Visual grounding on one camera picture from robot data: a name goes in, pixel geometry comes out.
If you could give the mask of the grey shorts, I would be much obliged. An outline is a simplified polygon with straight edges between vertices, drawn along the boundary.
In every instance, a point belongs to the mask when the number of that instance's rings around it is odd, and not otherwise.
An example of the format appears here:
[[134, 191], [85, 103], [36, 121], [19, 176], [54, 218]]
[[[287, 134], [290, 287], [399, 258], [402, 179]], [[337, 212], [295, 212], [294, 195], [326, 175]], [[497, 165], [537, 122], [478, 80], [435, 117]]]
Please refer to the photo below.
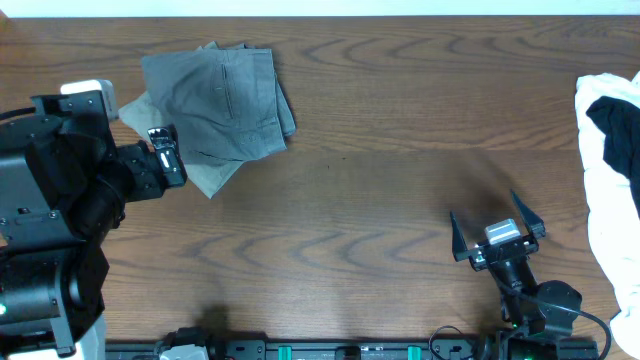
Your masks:
[[269, 49], [201, 49], [145, 56], [146, 90], [178, 130], [181, 147], [225, 161], [253, 161], [287, 149], [295, 131], [277, 100]]

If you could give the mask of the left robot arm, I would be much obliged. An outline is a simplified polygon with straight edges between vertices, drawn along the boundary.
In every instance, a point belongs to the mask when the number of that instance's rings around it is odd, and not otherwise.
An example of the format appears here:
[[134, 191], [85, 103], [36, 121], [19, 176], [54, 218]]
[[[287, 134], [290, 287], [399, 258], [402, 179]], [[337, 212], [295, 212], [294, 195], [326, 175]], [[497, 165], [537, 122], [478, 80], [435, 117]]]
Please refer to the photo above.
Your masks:
[[117, 145], [98, 91], [1, 117], [1, 354], [77, 354], [104, 310], [101, 245], [130, 202], [186, 183], [174, 126]]

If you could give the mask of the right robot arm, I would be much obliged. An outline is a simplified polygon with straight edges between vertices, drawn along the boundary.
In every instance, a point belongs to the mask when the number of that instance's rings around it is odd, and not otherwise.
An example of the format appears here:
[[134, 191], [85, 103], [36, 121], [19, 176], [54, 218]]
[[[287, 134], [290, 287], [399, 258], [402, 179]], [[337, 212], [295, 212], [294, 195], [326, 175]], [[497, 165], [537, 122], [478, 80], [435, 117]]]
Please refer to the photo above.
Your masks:
[[486, 240], [470, 249], [456, 216], [450, 215], [454, 259], [467, 260], [476, 272], [490, 273], [500, 291], [501, 316], [511, 325], [486, 340], [478, 357], [558, 359], [560, 342], [572, 335], [580, 315], [582, 296], [565, 282], [536, 280], [529, 258], [546, 236], [544, 221], [515, 193], [511, 196], [526, 234], [507, 219], [489, 226]]

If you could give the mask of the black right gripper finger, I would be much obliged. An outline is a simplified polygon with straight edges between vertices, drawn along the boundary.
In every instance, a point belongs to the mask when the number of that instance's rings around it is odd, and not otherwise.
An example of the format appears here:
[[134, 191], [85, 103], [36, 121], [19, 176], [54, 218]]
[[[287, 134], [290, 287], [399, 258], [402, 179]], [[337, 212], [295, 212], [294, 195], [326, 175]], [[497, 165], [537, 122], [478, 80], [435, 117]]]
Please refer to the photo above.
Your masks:
[[526, 206], [514, 191], [511, 191], [511, 197], [528, 233], [536, 239], [544, 238], [546, 236], [544, 221], [533, 210]]
[[468, 247], [454, 212], [451, 211], [449, 215], [452, 227], [452, 255], [456, 262], [461, 262], [469, 257]]

